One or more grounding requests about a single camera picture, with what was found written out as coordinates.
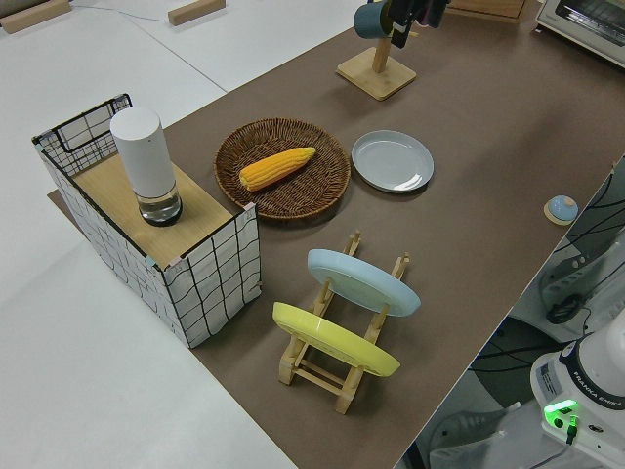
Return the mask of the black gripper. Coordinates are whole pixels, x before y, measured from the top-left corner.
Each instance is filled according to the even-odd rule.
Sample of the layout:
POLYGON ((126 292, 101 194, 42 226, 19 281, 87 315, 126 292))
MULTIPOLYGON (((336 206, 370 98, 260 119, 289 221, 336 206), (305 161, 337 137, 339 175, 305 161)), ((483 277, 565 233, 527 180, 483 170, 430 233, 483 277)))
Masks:
POLYGON ((409 36, 409 23, 441 22, 447 0, 392 0, 388 17, 393 21, 391 43, 399 49, 405 47, 409 36))

